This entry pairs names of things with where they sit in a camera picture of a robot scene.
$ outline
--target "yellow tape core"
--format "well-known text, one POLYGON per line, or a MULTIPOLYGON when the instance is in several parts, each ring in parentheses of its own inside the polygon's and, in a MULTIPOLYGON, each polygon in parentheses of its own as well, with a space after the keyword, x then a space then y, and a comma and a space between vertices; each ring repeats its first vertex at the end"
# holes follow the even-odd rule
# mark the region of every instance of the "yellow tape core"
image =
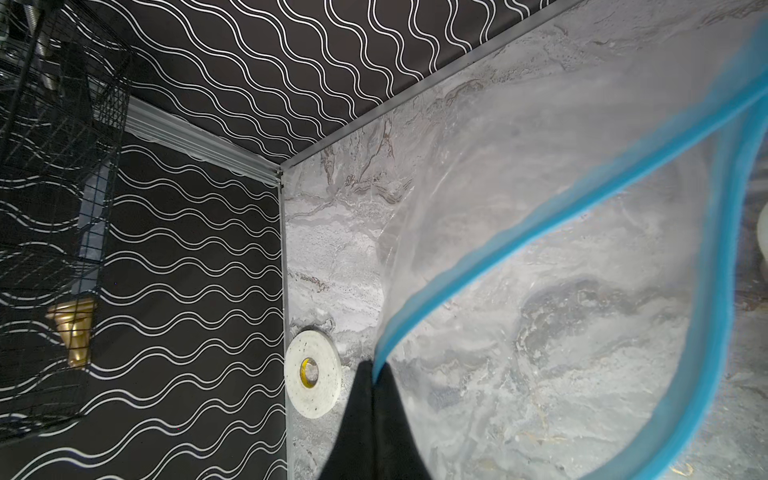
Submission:
POLYGON ((317 364, 314 360, 310 358, 304 359, 303 362, 301 362, 301 368, 299 369, 299 376, 301 377, 301 383, 304 384, 304 386, 308 389, 311 389, 315 386, 317 383, 317 378, 315 379, 309 379, 306 376, 306 367, 307 366, 313 366, 315 369, 317 369, 317 364))

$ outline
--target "black patterned fabric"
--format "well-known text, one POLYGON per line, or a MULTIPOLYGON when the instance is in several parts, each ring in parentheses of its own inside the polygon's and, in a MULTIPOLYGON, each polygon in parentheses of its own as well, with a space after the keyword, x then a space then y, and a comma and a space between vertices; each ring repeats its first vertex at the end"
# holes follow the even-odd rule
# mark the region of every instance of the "black patterned fabric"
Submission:
POLYGON ((86 416, 0 449, 0 478, 286 477, 276 196, 126 134, 86 416))
POLYGON ((136 48, 137 97, 281 163, 551 1, 88 5, 136 48))

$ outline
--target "black wire mesh basket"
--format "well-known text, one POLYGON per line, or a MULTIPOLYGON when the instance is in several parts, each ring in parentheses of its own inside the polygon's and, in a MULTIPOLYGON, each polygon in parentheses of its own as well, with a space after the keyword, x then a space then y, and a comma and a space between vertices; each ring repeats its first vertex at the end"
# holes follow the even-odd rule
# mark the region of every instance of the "black wire mesh basket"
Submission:
POLYGON ((81 0, 0 0, 0 443, 81 415, 132 57, 81 0))

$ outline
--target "roll of tape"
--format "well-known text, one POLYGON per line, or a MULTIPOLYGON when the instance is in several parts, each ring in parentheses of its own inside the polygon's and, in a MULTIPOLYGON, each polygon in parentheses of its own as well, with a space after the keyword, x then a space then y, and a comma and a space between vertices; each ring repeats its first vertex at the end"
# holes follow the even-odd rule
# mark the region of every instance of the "roll of tape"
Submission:
POLYGON ((296 335, 288 346, 283 374, 291 403, 308 419, 325 415, 339 399, 341 359, 331 340, 320 332, 296 335))

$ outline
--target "plastic bag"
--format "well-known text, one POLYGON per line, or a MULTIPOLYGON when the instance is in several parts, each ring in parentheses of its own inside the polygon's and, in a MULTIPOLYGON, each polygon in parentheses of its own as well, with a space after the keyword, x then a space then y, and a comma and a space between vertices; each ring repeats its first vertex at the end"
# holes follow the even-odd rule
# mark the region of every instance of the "plastic bag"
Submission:
POLYGON ((655 478, 690 438, 768 117, 746 23, 453 104, 379 238, 375 374, 436 478, 655 478))

